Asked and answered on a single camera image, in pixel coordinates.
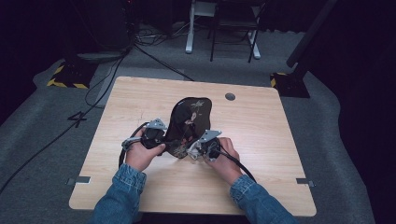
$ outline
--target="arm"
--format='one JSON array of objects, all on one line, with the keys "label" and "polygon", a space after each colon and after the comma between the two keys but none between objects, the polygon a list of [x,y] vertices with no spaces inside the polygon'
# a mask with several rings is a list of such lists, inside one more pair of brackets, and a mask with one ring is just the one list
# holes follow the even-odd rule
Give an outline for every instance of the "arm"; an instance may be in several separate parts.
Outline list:
[{"label": "arm", "polygon": [[[233,149],[229,138],[220,138],[220,143],[231,156],[239,160],[239,154]],[[239,208],[246,213],[251,223],[297,223],[295,218],[272,197],[265,188],[255,183],[241,169],[223,155],[215,161],[205,162],[211,166],[230,186],[230,194]]]},{"label": "arm", "polygon": [[133,143],[126,153],[125,163],[113,177],[113,184],[96,204],[89,223],[133,223],[146,183],[146,175],[142,172],[164,149],[165,145],[146,149],[140,143]]}]

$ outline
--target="light wood tabletop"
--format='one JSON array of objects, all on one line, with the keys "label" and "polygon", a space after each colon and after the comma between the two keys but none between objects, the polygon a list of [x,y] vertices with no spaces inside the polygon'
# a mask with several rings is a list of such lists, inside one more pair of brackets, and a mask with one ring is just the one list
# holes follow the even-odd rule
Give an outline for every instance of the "light wood tabletop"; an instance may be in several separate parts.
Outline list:
[{"label": "light wood tabletop", "polygon": [[[229,92],[233,101],[225,98]],[[145,121],[161,118],[168,125],[173,107],[185,97],[212,101],[211,130],[232,139],[257,182],[294,216],[316,213],[310,188],[296,181],[305,174],[275,89],[140,77],[117,78],[79,174],[91,181],[76,184],[70,207],[93,209],[118,170],[122,141]],[[244,214],[202,158],[181,160],[165,152],[144,173],[141,212]]]}]

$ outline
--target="hand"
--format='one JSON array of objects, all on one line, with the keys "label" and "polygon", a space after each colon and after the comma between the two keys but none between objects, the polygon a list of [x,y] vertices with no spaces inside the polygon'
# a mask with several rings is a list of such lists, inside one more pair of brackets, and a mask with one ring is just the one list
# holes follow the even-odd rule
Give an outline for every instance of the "hand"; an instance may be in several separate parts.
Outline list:
[{"label": "hand", "polygon": [[[222,147],[233,157],[239,160],[239,154],[233,149],[233,142],[230,138],[219,138]],[[219,155],[215,161],[205,159],[206,164],[212,167],[218,175],[223,178],[230,186],[235,182],[237,178],[242,175],[241,168],[223,155]]]},{"label": "hand", "polygon": [[[135,136],[142,136],[145,129],[141,129]],[[126,153],[125,163],[134,167],[139,172],[148,168],[152,159],[163,152],[165,144],[161,144],[152,149],[146,149],[140,142],[133,143],[130,150]]]}]

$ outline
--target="chair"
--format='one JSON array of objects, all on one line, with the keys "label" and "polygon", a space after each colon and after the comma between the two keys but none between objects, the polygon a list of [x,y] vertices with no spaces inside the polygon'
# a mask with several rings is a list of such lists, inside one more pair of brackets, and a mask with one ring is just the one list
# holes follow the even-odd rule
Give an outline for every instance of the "chair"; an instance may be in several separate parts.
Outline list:
[{"label": "chair", "polygon": [[[229,44],[229,45],[249,45],[250,55],[248,62],[250,63],[253,55],[254,46],[259,31],[259,19],[262,14],[265,3],[268,0],[218,0],[215,8],[215,15],[212,26],[209,30],[207,38],[212,38],[212,50],[210,53],[210,62],[213,61],[213,53],[216,44]],[[258,7],[259,12],[254,13],[252,7]],[[229,30],[233,32],[246,32],[239,42],[221,42],[216,40],[217,30]]]}]

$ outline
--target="denim sleeve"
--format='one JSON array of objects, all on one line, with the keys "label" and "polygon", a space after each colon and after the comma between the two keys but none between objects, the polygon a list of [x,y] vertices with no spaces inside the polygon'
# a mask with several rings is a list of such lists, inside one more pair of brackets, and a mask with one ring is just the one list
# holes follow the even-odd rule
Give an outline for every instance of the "denim sleeve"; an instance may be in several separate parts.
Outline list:
[{"label": "denim sleeve", "polygon": [[106,195],[96,204],[89,223],[133,223],[145,183],[145,174],[124,163]]},{"label": "denim sleeve", "polygon": [[251,223],[298,223],[276,198],[247,175],[235,180],[230,194]]}]

